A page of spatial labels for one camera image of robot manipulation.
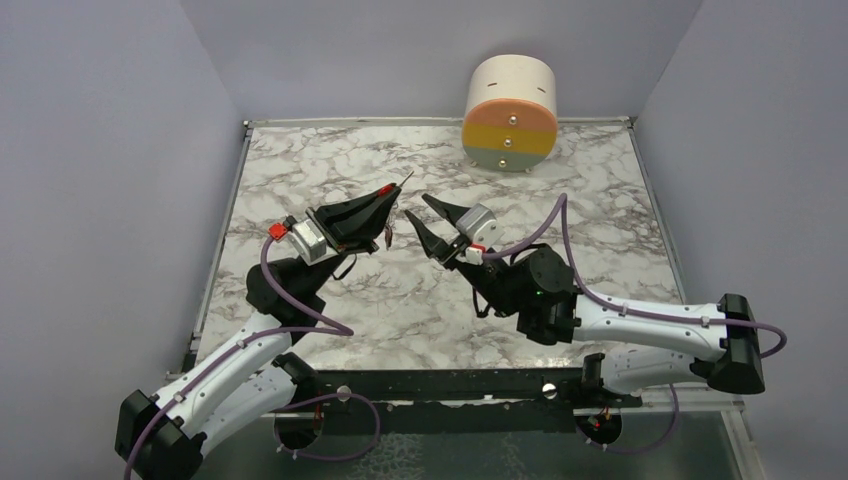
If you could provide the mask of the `silver spiral keyring holder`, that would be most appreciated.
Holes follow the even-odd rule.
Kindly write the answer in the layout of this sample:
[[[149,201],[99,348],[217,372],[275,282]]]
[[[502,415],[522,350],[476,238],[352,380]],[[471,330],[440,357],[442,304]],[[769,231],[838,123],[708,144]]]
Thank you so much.
[[[395,231],[395,216],[393,214],[390,214],[389,217],[387,218],[387,221],[384,225],[384,230],[383,230],[383,241],[384,241],[385,248],[387,250],[390,250],[392,245],[393,245],[394,231]]]

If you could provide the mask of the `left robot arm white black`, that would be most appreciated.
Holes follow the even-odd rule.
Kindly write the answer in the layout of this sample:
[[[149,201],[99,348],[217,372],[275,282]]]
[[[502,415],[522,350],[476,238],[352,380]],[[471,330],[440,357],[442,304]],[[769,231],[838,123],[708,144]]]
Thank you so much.
[[[346,258],[377,251],[401,191],[389,183],[269,228],[248,279],[253,312],[243,326],[176,380],[122,402],[115,450],[126,462],[124,478],[189,479],[219,443],[261,415],[310,405],[308,377],[264,366],[308,334],[353,336],[324,314],[318,292]]]

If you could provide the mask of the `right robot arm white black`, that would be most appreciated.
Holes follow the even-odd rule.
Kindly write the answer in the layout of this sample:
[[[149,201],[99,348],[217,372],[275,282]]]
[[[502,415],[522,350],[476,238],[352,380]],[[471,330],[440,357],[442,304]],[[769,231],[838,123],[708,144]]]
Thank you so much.
[[[765,391],[758,324],[748,299],[726,293],[717,302],[664,304],[603,296],[586,286],[571,251],[557,253],[539,237],[548,216],[519,244],[495,251],[499,227],[481,204],[460,207],[426,194],[424,201],[458,232],[447,242],[412,212],[426,256],[458,272],[484,299],[476,314],[515,316],[516,329],[541,345],[623,342],[624,352],[588,356],[577,380],[579,398],[600,407],[615,395],[663,384],[701,382],[713,390],[755,395]]]

